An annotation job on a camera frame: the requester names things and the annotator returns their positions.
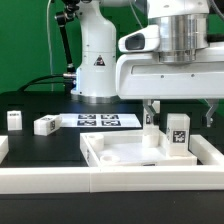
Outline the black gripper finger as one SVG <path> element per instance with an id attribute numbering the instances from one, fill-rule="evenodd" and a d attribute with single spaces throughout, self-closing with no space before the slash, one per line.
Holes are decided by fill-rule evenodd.
<path id="1" fill-rule="evenodd" d="M 205 121 L 206 121 L 206 126 L 210 127 L 211 124 L 213 123 L 213 114 L 217 110 L 219 106 L 219 100 L 218 99 L 206 99 L 205 102 L 207 103 L 209 109 L 205 114 Z"/>
<path id="2" fill-rule="evenodd" d="M 152 106 L 152 101 L 151 100 L 144 100 L 143 101 L 143 107 L 144 107 L 145 123 L 146 124 L 153 124 L 156 112 L 155 112 L 155 109 Z"/>

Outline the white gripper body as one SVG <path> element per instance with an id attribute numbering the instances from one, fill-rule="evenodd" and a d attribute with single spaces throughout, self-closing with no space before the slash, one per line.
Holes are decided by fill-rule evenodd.
<path id="1" fill-rule="evenodd" d="M 158 54 L 122 55 L 116 65 L 116 91 L 122 99 L 224 98 L 224 46 L 210 46 L 187 64 L 159 62 Z"/>

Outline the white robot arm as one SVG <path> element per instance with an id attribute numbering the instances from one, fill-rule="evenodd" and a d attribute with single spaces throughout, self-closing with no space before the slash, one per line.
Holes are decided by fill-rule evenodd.
<path id="1" fill-rule="evenodd" d="M 149 24 L 117 39 L 116 28 L 99 8 L 127 4 L 142 10 Z M 155 100 L 204 99 L 210 122 L 224 99 L 224 41 L 210 42 L 207 35 L 214 6 L 214 0 L 82 2 L 82 63 L 71 93 L 88 103 L 140 99 L 151 117 Z"/>

